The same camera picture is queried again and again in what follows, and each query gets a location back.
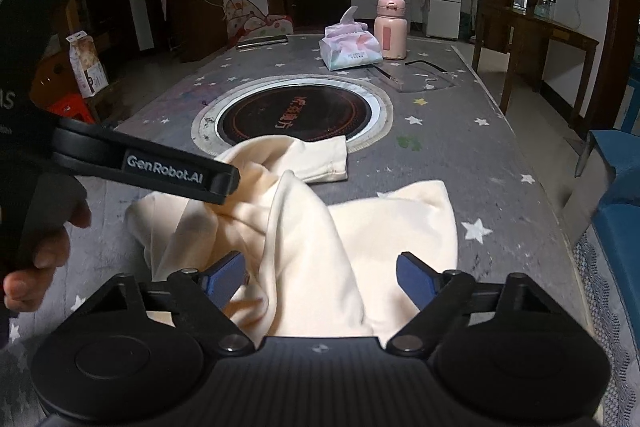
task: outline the red plastic stool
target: red plastic stool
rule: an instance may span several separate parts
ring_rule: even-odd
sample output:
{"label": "red plastic stool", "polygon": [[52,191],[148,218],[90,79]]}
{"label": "red plastic stool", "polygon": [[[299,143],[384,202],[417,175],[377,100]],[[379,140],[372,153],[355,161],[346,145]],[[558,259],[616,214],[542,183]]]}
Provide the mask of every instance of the red plastic stool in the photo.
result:
{"label": "red plastic stool", "polygon": [[94,117],[91,116],[82,96],[78,93],[65,95],[55,104],[49,106],[47,110],[65,118],[73,118],[84,123],[95,123]]}

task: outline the pink thermos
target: pink thermos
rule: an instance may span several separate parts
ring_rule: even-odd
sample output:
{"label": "pink thermos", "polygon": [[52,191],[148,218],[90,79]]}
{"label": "pink thermos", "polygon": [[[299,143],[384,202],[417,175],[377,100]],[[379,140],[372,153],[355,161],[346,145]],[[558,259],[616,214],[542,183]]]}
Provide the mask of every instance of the pink thermos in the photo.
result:
{"label": "pink thermos", "polygon": [[382,47],[382,56],[394,60],[406,58],[405,19],[406,3],[403,0],[379,0],[378,18],[374,34]]}

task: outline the packaged bag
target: packaged bag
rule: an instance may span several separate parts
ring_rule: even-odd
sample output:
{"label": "packaged bag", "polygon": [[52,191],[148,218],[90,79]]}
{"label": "packaged bag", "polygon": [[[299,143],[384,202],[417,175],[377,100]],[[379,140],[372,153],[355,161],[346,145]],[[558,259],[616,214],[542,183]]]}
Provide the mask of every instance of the packaged bag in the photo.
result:
{"label": "packaged bag", "polygon": [[367,31],[365,23],[353,19],[357,9],[352,6],[338,24],[324,29],[320,55],[329,71],[377,64],[383,60],[378,40]]}
{"label": "packaged bag", "polygon": [[83,98],[91,98],[109,85],[94,40],[86,32],[66,38],[69,42],[69,61]]}

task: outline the folded cloth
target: folded cloth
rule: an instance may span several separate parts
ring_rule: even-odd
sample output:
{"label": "folded cloth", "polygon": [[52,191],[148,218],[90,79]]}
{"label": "folded cloth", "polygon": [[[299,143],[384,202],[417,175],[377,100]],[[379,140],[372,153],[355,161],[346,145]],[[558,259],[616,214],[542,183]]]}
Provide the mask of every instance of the folded cloth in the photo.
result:
{"label": "folded cloth", "polygon": [[249,282],[225,313],[256,345],[265,335],[377,336],[384,345],[417,314],[396,281],[398,255],[456,268],[456,225],[441,181],[326,206],[306,184],[346,179],[344,137],[260,137],[217,159],[241,175],[225,204],[156,192],[127,209],[127,226],[153,280],[241,251]]}

